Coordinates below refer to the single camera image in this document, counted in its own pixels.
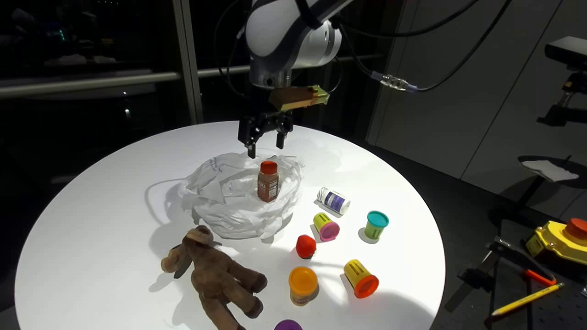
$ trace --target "white round table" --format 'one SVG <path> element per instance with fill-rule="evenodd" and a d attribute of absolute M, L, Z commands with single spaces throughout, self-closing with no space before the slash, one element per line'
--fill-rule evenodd
<path fill-rule="evenodd" d="M 271 151 L 275 137 L 265 135 L 260 151 Z M 38 217 L 20 256 L 14 300 L 21 330 L 214 329 L 188 274 L 163 276 L 159 261 L 194 226 L 172 212 L 177 181 L 225 153 L 243 153 L 234 122 L 185 127 L 128 146 L 65 186 Z M 256 320 L 229 307 L 238 324 L 247 330 L 273 330 L 280 320 L 295 320 L 304 330 L 429 329 L 445 265 L 438 228 L 419 195 L 379 159 L 311 129 L 295 127 L 280 155 L 297 157 L 304 168 L 293 221 L 271 245 L 219 241 L 221 252 L 269 281 L 258 294 L 264 313 Z M 313 259 L 302 261 L 293 247 L 298 236 L 311 236 L 320 188 L 344 195 L 350 208 L 333 219 L 339 237 L 317 245 Z M 375 245 L 357 236 L 368 212 L 390 221 Z M 352 296 L 342 278 L 350 259 L 377 276 L 372 298 Z M 289 300 L 287 274 L 295 267 L 309 267 L 319 278 L 319 296 L 304 307 Z"/>

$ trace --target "orange toy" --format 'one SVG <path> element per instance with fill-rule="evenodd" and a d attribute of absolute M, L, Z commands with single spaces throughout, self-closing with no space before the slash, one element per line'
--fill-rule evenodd
<path fill-rule="evenodd" d="M 264 291 L 267 280 L 214 250 L 212 234 L 205 226 L 190 230 L 161 261 L 161 269 L 177 280 L 190 263 L 194 263 L 190 285 L 218 330 L 243 330 L 227 311 L 227 303 L 234 303 L 251 320 L 262 313 L 262 303 L 252 294 Z"/>

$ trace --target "white plastic bag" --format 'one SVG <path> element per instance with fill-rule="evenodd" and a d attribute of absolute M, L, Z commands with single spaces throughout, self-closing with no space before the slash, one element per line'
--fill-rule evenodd
<path fill-rule="evenodd" d="M 201 164 L 179 184 L 183 208 L 192 208 L 221 239 L 271 239 L 291 219 L 300 186 L 300 166 L 293 157 L 273 157 L 280 181 L 273 203 L 256 197 L 256 175 L 262 160 L 245 155 L 221 155 Z"/>

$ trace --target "purple object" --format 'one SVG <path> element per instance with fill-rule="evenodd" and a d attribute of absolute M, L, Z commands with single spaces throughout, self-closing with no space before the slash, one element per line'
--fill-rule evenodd
<path fill-rule="evenodd" d="M 302 330 L 293 320 L 280 322 L 275 330 Z"/>

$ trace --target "green cup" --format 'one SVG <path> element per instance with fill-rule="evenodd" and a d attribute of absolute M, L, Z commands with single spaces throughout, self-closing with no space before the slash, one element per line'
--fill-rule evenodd
<path fill-rule="evenodd" d="M 364 237 L 370 241 L 377 241 L 386 226 L 388 226 L 386 215 L 379 212 L 370 212 L 366 215 Z"/>

